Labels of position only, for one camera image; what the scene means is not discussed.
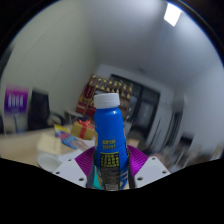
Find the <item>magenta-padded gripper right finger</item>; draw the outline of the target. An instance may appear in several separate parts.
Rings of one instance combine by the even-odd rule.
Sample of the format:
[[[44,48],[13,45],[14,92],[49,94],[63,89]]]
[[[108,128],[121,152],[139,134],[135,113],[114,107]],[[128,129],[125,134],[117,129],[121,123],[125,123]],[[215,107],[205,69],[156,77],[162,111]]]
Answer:
[[[167,168],[156,157],[147,157],[133,146],[129,150],[129,188],[136,189],[146,186],[170,174]]]

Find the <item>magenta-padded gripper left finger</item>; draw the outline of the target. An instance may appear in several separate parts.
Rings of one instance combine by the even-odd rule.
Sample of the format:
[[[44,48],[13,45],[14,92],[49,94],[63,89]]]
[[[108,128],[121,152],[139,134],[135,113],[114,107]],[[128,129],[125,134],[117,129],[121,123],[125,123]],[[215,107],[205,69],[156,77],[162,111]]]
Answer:
[[[53,174],[78,186],[91,189],[95,176],[94,152],[95,148],[91,147],[76,158],[67,159]]]

